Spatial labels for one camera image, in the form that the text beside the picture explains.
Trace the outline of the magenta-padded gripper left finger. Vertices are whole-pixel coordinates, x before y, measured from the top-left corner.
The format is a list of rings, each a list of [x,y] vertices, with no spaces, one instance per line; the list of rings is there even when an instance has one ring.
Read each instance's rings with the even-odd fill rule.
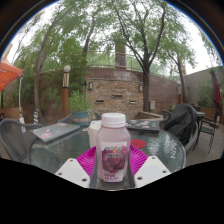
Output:
[[[95,155],[96,147],[92,147],[81,154],[77,159],[69,158],[55,175],[78,186],[94,188],[97,183]]]

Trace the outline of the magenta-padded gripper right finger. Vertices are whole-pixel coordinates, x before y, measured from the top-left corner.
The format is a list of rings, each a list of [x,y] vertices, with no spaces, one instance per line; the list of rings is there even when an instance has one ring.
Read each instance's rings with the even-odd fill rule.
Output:
[[[170,174],[157,156],[147,156],[140,149],[130,146],[128,180],[131,188],[143,187]]]

